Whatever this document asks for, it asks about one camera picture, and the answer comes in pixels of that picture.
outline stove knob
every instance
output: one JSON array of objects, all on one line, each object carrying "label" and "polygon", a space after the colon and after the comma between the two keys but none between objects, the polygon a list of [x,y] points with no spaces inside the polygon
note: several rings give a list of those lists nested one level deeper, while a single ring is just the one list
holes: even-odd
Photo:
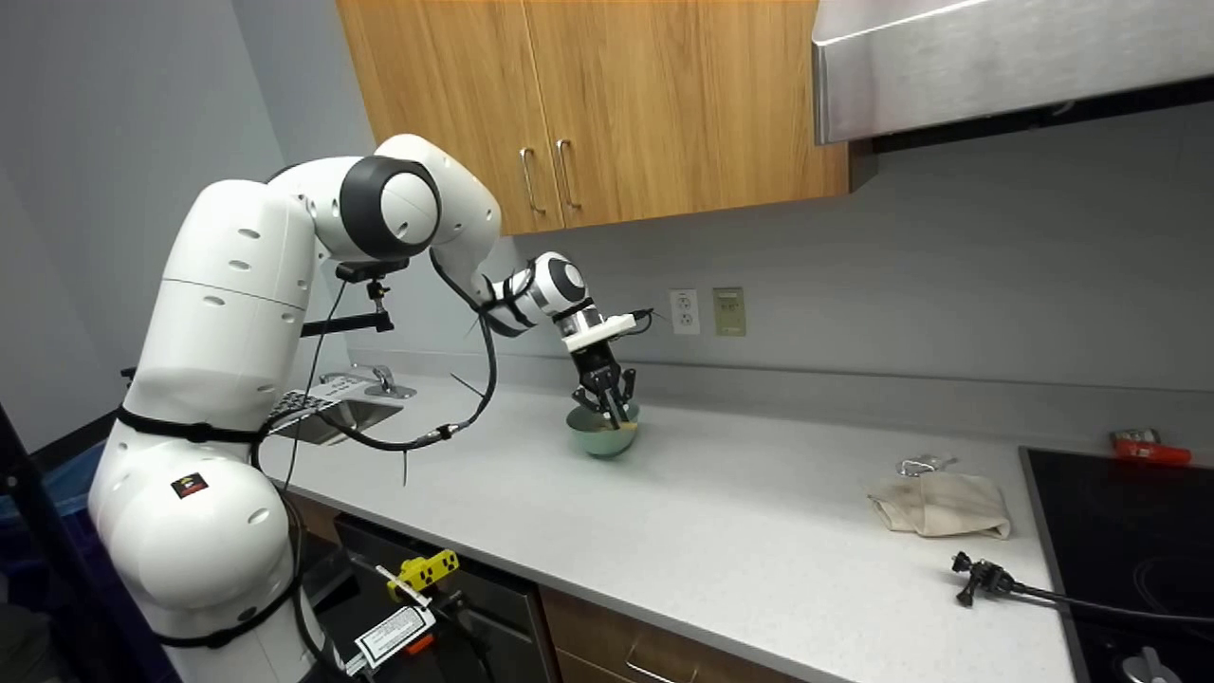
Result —
[{"label": "stove knob", "polygon": [[1179,683],[1179,677],[1155,653],[1155,644],[1141,644],[1137,655],[1125,659],[1126,683]]}]

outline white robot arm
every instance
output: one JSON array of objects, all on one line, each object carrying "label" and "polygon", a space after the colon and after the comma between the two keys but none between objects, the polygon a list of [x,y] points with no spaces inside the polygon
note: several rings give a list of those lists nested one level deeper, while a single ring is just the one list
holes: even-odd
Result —
[{"label": "white robot arm", "polygon": [[301,621],[315,631],[311,608],[294,613],[289,513],[248,458],[301,346],[315,241],[348,279],[429,249],[497,334],[554,320],[581,402],[630,415],[635,372],[606,341],[647,331],[648,316],[599,316],[562,253],[482,276],[497,228],[495,193],[420,137],[198,193],[88,494],[103,546],[182,678],[303,678],[315,663],[301,637]]}]

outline upper cabinet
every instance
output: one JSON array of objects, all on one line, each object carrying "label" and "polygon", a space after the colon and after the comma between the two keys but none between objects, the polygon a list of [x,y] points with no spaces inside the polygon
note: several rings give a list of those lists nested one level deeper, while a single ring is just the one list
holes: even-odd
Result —
[{"label": "upper cabinet", "polygon": [[841,196],[813,144],[815,0],[337,0],[375,137],[420,133],[504,231]]}]

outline electrical outlet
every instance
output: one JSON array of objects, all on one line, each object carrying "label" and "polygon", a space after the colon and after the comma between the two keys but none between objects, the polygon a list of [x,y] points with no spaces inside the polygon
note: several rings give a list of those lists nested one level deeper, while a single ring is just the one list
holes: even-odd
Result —
[{"label": "electrical outlet", "polygon": [[697,334],[697,293],[695,290],[671,290],[671,331],[679,339]]},{"label": "electrical outlet", "polygon": [[748,297],[744,290],[714,290],[717,339],[748,339]]}]

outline white towel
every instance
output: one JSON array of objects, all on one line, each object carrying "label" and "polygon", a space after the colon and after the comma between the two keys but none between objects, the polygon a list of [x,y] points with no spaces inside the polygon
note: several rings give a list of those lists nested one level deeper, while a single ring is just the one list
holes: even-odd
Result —
[{"label": "white towel", "polygon": [[1012,518],[996,481],[977,473],[935,472],[870,494],[891,532],[912,536],[1011,536]]}]

